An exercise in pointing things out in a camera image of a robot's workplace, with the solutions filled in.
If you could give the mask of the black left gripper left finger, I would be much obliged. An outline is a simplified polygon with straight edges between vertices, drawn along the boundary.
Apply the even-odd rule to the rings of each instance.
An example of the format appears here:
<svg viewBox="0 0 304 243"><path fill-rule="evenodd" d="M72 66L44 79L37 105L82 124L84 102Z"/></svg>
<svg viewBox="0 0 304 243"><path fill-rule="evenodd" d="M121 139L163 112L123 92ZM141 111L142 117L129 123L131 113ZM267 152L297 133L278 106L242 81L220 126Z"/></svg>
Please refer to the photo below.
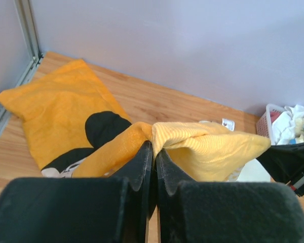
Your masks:
<svg viewBox="0 0 304 243"><path fill-rule="evenodd" d="M0 194L0 242L145 242L153 149L107 178L17 178Z"/></svg>

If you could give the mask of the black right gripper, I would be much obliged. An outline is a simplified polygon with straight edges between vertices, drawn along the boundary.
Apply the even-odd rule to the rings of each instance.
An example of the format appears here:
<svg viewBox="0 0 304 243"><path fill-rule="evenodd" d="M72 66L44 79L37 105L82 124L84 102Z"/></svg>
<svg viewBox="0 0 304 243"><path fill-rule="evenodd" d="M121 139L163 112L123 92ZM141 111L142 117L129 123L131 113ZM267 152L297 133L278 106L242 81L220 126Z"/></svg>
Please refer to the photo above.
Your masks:
<svg viewBox="0 0 304 243"><path fill-rule="evenodd" d="M288 185L304 196L304 142L272 145L257 158L274 181Z"/></svg>

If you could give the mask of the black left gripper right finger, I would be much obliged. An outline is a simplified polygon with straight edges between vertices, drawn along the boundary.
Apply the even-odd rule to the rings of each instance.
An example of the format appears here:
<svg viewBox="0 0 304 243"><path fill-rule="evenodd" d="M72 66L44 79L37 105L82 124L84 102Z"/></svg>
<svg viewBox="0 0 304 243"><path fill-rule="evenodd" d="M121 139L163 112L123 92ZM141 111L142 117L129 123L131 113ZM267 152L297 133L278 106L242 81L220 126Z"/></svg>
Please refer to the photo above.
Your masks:
<svg viewBox="0 0 304 243"><path fill-rule="evenodd" d="M156 158L160 242L304 242L304 212L286 185L197 182Z"/></svg>

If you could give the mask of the white bear print pillow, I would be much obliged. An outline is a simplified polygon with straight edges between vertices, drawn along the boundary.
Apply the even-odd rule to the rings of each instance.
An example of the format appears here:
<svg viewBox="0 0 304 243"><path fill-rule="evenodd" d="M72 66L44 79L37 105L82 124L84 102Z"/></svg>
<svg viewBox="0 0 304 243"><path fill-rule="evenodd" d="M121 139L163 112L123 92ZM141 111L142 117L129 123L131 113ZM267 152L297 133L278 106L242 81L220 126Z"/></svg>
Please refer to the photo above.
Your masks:
<svg viewBox="0 0 304 243"><path fill-rule="evenodd" d="M271 145L268 138L241 131L231 131L218 123L196 123L200 130L198 162L192 177L200 182L230 181L241 168L238 182L269 182L270 176L257 158Z"/></svg>

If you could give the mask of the yellow pillowcase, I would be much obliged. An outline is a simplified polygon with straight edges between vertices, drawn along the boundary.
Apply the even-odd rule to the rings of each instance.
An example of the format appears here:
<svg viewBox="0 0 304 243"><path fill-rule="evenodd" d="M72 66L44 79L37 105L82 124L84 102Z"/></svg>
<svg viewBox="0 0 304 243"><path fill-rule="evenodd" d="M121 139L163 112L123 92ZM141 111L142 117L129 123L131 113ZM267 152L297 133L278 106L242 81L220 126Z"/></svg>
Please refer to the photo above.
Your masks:
<svg viewBox="0 0 304 243"><path fill-rule="evenodd" d="M101 177L134 158L145 141L153 159L162 149L196 181L226 181L230 174L271 146L267 137L230 131L213 122L137 122L104 144L73 171L73 178Z"/></svg>

